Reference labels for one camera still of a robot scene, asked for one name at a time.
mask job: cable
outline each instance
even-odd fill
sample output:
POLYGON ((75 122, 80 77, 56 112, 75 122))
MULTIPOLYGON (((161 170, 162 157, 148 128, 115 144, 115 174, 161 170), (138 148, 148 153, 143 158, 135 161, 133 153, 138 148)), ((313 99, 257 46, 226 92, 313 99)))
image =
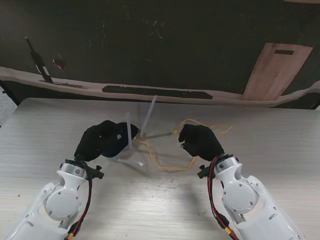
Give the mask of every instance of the cable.
POLYGON ((73 229, 72 232, 70 232, 68 234, 68 236, 66 237, 67 240, 71 240, 79 231, 80 229, 80 226, 82 224, 82 222, 84 221, 85 219, 85 216, 87 215, 87 212, 89 210, 89 207, 90 207, 90 203, 91 203, 91 196, 92 196, 92 187, 93 187, 93 179, 92 179, 92 176, 91 176, 91 173, 88 169, 88 165, 87 163, 83 162, 83 168, 86 172, 86 175, 87 175, 87 178, 88 178, 88 183, 89 183, 89 193, 88 193, 88 200, 86 202, 86 205, 85 205, 85 208, 84 208, 84 211, 80 217, 80 219, 78 220, 78 222, 76 223, 76 226, 75 228, 73 229))
POLYGON ((207 187, 208 187, 208 195, 211 205, 211 210, 213 213, 214 218, 217 220, 218 224, 224 229, 224 231, 233 239, 233 240, 239 240, 239 238, 236 236, 236 234, 232 231, 232 229, 229 228, 229 221, 227 218, 220 214, 214 204, 213 194, 212 194, 212 185, 213 185, 213 172, 215 163, 217 161, 218 157, 215 157, 210 164, 210 171, 209 176, 207 180, 207 187))
POLYGON ((159 168, 161 168, 161 169, 170 169, 170 170, 179 170, 179 171, 187 170, 187 169, 189 169, 189 168, 192 166, 192 164, 195 162, 195 160, 196 160, 196 158, 197 158, 196 156, 195 156, 194 158, 192 158, 192 160, 189 162, 188 166, 186 166, 186 167, 180 167, 180 166, 162 166, 162 165, 160 165, 160 164, 157 162, 157 160, 155 159, 154 154, 153 154, 153 152, 152 152, 152 149, 151 149, 151 147, 150 147, 150 145, 149 145, 148 143, 146 143, 145 141, 141 141, 141 140, 137 139, 136 137, 134 138, 134 140, 137 141, 137 142, 139 142, 139 143, 141 143, 141 144, 143 144, 143 145, 145 145, 145 146, 148 148, 148 150, 149 150, 149 155, 150 155, 151 160, 154 162, 155 165, 157 165, 157 166, 158 166, 159 168))
MULTIPOLYGON (((201 122, 198 122, 198 121, 196 121, 196 120, 193 120, 193 119, 191 119, 191 118, 188 118, 188 119, 182 121, 182 122, 180 123, 180 125, 179 125, 178 130, 172 131, 172 134, 174 134, 174 135, 178 134, 178 133, 181 131, 182 126, 183 126, 184 123, 186 123, 186 122, 194 122, 194 123, 196 123, 196 124, 206 126, 206 125, 202 124, 201 122)), ((212 128, 215 128, 215 127, 218 127, 218 126, 225 126, 225 125, 229 126, 229 128, 228 128, 227 130, 225 130, 225 131, 219 132, 219 133, 216 135, 216 136, 218 137, 218 136, 220 136, 221 134, 227 133, 227 132, 232 128, 232 125, 229 124, 229 123, 218 123, 218 124, 211 125, 209 128, 212 129, 212 128)), ((187 169, 191 168, 191 166, 194 164, 194 162, 195 162, 195 160, 196 160, 196 158, 197 158, 197 156, 193 157, 193 158, 191 159, 191 161, 189 162, 188 166, 186 166, 186 167, 180 167, 180 166, 162 166, 162 165, 160 165, 160 164, 157 162, 157 160, 155 159, 154 154, 153 154, 153 152, 152 152, 152 148, 151 148, 151 146, 150 146, 147 142, 142 141, 142 140, 140 140, 140 139, 138 139, 138 138, 136 138, 136 137, 134 138, 134 140, 137 141, 137 142, 139 142, 139 143, 141 143, 141 144, 143 144, 143 145, 145 145, 145 146, 148 148, 148 151, 149 151, 149 155, 150 155, 151 160, 153 161, 153 163, 154 163, 157 167, 159 167, 159 168, 161 168, 161 169, 184 171, 184 170, 187 170, 187 169)))

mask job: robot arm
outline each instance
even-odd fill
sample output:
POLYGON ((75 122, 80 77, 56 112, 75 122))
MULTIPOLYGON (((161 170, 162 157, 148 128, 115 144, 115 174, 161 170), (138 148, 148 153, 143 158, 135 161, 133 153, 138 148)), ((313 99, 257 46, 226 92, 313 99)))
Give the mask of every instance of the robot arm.
POLYGON ((86 162, 99 157, 106 148, 117 146, 118 132, 119 125, 109 120, 88 128, 76 148, 75 160, 65 160, 57 171, 59 183, 45 185, 20 221, 2 240, 73 238, 78 233, 90 205, 92 179, 102 179, 104 176, 100 172, 100 166, 93 169, 86 162), (88 201, 79 221, 74 223, 81 209, 78 188, 86 180, 89 183, 88 201))
POLYGON ((81 209, 78 187, 86 181, 88 174, 89 181, 95 177, 102 179, 104 174, 99 166, 97 169, 87 167, 86 171, 73 160, 66 160, 57 173, 59 183, 46 184, 2 240, 64 240, 67 237, 81 209))
POLYGON ((214 166, 223 184, 222 204, 244 240, 304 240, 261 181, 241 175, 242 164, 229 156, 214 166))
POLYGON ((241 175, 242 164, 225 151, 210 128, 185 124, 179 135, 181 146, 190 155, 210 161, 201 166, 200 178, 208 177, 211 209, 219 225, 233 240, 239 238, 229 228, 229 221, 218 212, 212 194, 213 178, 223 186, 222 204, 244 240, 304 240, 305 237, 276 204, 261 181, 241 175))

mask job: yellow rope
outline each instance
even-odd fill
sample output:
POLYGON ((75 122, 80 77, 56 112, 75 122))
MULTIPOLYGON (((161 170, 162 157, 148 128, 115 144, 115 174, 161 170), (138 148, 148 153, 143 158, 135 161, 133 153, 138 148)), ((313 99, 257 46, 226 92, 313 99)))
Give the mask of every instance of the yellow rope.
MULTIPOLYGON (((188 119, 182 121, 181 124, 180 124, 180 126, 179 126, 179 128, 178 128, 178 130, 172 131, 172 134, 178 134, 178 133, 181 131, 182 126, 183 126, 184 123, 186 123, 186 122, 194 122, 194 123, 196 123, 196 124, 206 126, 206 125, 202 124, 201 122, 198 122, 198 121, 196 121, 196 120, 193 120, 193 119, 191 119, 191 118, 188 118, 188 119)), ((232 125, 229 124, 229 123, 219 123, 219 124, 211 125, 209 128, 211 129, 211 128, 215 128, 215 127, 218 127, 218 126, 225 126, 225 125, 229 126, 229 128, 228 128, 227 130, 225 130, 225 131, 219 132, 219 133, 216 135, 216 136, 219 136, 219 135, 221 135, 221 134, 227 133, 227 132, 232 128, 232 125)), ((148 151, 149 151, 149 155, 150 155, 151 160, 154 162, 155 165, 157 165, 159 168, 162 168, 162 169, 177 170, 177 171, 187 170, 187 169, 189 169, 189 168, 194 164, 194 162, 195 162, 195 160, 196 160, 196 158, 197 158, 196 156, 193 157, 192 160, 189 162, 188 166, 186 166, 186 167, 180 167, 180 166, 162 166, 162 165, 160 165, 160 164, 157 162, 157 160, 155 159, 154 154, 153 154, 153 152, 152 152, 152 149, 151 149, 150 145, 149 145, 147 142, 141 141, 141 140, 137 139, 136 137, 134 138, 134 140, 137 141, 137 142, 139 142, 139 143, 141 143, 141 144, 143 144, 143 145, 145 145, 145 146, 148 148, 148 151)))

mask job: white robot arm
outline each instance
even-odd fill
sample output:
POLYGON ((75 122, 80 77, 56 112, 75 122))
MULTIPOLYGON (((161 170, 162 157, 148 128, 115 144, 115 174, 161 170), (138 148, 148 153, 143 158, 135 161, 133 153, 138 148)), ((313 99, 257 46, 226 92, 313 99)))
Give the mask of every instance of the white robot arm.
POLYGON ((98 166, 97 169, 81 166, 73 160, 66 160, 57 171, 59 183, 46 184, 2 240, 71 239, 73 234, 69 233, 81 208, 78 187, 86 181, 88 174, 89 181, 94 177, 102 179, 104 175, 98 166), (41 214, 42 207, 46 214, 41 214))
POLYGON ((222 204, 244 240, 304 240, 261 181, 241 175, 242 164, 228 155, 214 164, 223 185, 222 204))

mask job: circular joint cover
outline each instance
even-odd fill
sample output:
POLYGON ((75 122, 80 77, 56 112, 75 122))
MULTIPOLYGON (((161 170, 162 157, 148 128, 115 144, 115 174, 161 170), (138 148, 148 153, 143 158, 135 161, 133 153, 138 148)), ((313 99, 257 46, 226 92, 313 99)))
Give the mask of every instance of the circular joint cover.
POLYGON ((244 182, 236 181, 224 188, 223 201, 225 206, 237 214, 250 212, 257 203, 253 188, 244 182))
POLYGON ((44 204, 46 213, 56 221, 72 217, 80 206, 77 191, 65 188, 55 190, 44 204))

